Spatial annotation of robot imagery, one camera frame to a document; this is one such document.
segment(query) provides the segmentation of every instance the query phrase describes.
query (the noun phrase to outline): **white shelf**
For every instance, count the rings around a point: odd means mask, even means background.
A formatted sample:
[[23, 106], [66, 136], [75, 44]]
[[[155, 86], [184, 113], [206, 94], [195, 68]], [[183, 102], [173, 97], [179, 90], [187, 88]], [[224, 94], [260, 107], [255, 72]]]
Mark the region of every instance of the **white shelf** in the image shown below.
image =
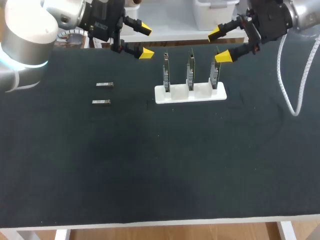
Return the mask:
[[[141, 33], [121, 35], [126, 42], [206, 40], [211, 32], [197, 29], [190, 0], [144, 0], [138, 16], [152, 29], [152, 33], [150, 36]], [[243, 30], [235, 29], [224, 38], [244, 38], [245, 36], [246, 33]]]

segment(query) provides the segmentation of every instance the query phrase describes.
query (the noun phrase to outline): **white storage bin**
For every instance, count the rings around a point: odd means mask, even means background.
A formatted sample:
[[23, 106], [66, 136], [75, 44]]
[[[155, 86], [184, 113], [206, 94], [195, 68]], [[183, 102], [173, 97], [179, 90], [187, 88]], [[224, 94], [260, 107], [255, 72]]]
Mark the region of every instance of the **white storage bin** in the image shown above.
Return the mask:
[[199, 30], [214, 30], [232, 20], [239, 0], [193, 0], [193, 15]]
[[[125, 7], [125, 13], [127, 16], [129, 16], [132, 19], [138, 19], [139, 8], [140, 8], [140, 4], [137, 4], [135, 6]], [[134, 35], [136, 33], [137, 32], [134, 31], [132, 27], [129, 27], [123, 24], [121, 35]]]

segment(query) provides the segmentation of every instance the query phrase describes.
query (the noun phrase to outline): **white table leg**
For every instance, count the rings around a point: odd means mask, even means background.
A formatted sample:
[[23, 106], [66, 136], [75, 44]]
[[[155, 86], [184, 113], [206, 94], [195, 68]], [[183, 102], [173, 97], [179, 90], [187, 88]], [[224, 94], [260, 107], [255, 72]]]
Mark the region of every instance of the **white table leg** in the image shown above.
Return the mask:
[[55, 233], [54, 240], [69, 240], [70, 231], [71, 231], [70, 229], [57, 230]]
[[291, 221], [277, 222], [281, 240], [297, 240]]
[[308, 236], [306, 240], [319, 240], [320, 239], [320, 225]]
[[15, 231], [9, 229], [0, 229], [0, 232], [8, 240], [40, 240], [34, 231]]

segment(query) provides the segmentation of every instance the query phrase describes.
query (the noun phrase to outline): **table surface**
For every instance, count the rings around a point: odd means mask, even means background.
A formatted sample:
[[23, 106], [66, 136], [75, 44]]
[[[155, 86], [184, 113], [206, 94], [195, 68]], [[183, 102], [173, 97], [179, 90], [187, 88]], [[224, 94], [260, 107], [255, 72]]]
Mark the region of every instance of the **table surface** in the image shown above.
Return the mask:
[[[284, 48], [294, 104], [313, 43]], [[163, 53], [183, 83], [191, 47], [154, 48], [146, 61], [55, 50], [37, 87], [0, 95], [0, 228], [320, 214], [320, 54], [294, 118], [278, 46], [222, 66], [227, 100], [170, 105], [154, 101]], [[193, 47], [196, 82], [216, 47]], [[101, 99], [112, 107], [92, 106]]]

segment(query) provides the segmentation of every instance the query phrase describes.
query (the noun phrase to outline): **white cable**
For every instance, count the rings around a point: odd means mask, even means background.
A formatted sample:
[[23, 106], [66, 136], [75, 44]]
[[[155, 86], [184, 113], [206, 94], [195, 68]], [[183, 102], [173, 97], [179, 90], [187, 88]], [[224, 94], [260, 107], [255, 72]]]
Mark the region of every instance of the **white cable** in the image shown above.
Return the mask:
[[70, 35], [70, 34], [80, 34], [82, 36], [88, 37], [88, 32], [82, 29], [72, 29], [72, 30], [67, 30], [67, 31], [63, 31], [61, 33], [58, 34], [57, 39], [63, 38], [66, 35]]
[[305, 65], [305, 69], [304, 69], [304, 72], [303, 72], [303, 76], [302, 76], [302, 79], [301, 79], [301, 84], [300, 84], [300, 89], [299, 89], [299, 96], [298, 96], [298, 103], [297, 103], [297, 107], [296, 107], [296, 110], [294, 111], [291, 103], [290, 103], [290, 100], [289, 100], [289, 97], [288, 97], [288, 94], [286, 92], [286, 89], [285, 89], [285, 86], [282, 82], [282, 77], [281, 77], [281, 55], [282, 55], [282, 50], [284, 48], [284, 44], [285, 44], [285, 41], [286, 41], [286, 38], [287, 38], [287, 35], [284, 35], [281, 39], [281, 43], [280, 43], [280, 47], [279, 47], [279, 51], [278, 51], [278, 57], [277, 57], [277, 61], [276, 61], [276, 71], [277, 71], [277, 75], [278, 75], [278, 81], [279, 81], [279, 85], [280, 85], [280, 88], [281, 88], [281, 91], [283, 93], [283, 96], [284, 96], [284, 99], [286, 101], [286, 104], [290, 110], [290, 113], [297, 117], [301, 111], [301, 107], [302, 107], [302, 103], [303, 103], [303, 100], [304, 100], [304, 91], [305, 91], [305, 85], [306, 85], [306, 81], [307, 81], [307, 78], [308, 78], [308, 74], [309, 74], [309, 70], [310, 70], [310, 67], [312, 65], [312, 62], [314, 60], [314, 57], [316, 55], [316, 52], [318, 50], [318, 47], [320, 45], [320, 35], [319, 37], [316, 39], [315, 41], [315, 44], [310, 52], [310, 55], [309, 55], [309, 58], [308, 58], [308, 61], [306, 62], [306, 65]]

